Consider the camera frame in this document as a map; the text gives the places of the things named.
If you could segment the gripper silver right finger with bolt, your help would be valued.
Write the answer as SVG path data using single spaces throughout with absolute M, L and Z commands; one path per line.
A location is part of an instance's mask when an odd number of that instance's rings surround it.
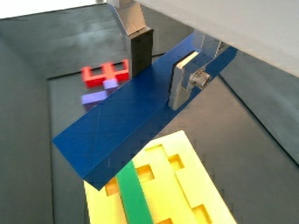
M 169 106 L 177 110 L 189 101 L 194 88 L 205 89 L 211 82 L 207 65 L 226 49 L 226 44 L 202 31 L 193 36 L 195 49 L 177 62 L 173 70 L 173 84 Z

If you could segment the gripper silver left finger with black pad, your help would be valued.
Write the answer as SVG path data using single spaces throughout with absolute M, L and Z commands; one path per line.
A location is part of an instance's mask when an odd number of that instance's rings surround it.
M 152 64 L 154 32 L 146 24 L 142 5 L 135 0 L 107 0 L 128 52 L 130 76 Z

